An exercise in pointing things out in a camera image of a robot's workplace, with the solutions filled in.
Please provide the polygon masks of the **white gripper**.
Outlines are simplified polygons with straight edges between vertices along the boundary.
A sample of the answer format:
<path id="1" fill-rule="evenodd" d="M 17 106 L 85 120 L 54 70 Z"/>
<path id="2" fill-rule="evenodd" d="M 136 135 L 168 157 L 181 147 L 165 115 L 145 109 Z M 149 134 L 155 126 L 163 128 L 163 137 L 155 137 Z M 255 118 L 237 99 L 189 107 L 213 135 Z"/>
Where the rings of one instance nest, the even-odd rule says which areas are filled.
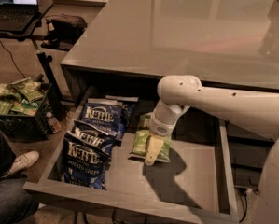
<path id="1" fill-rule="evenodd" d="M 160 120 L 154 113 L 151 114 L 149 120 L 149 130 L 155 135 L 151 135 L 147 139 L 145 157 L 146 165 L 154 164 L 164 144 L 162 136 L 170 135 L 173 132 L 175 125 L 175 119 Z"/>

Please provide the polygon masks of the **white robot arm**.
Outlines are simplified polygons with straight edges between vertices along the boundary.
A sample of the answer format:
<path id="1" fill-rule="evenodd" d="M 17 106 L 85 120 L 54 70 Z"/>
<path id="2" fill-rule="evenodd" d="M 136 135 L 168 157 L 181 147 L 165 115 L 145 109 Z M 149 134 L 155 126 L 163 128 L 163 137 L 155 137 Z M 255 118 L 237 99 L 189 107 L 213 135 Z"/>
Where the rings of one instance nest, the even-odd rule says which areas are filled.
<path id="1" fill-rule="evenodd" d="M 279 93 L 203 86 L 195 76 L 169 75 L 157 87 L 149 120 L 146 164 L 154 163 L 179 118 L 197 108 L 273 141 L 258 185 L 254 224 L 279 224 Z"/>

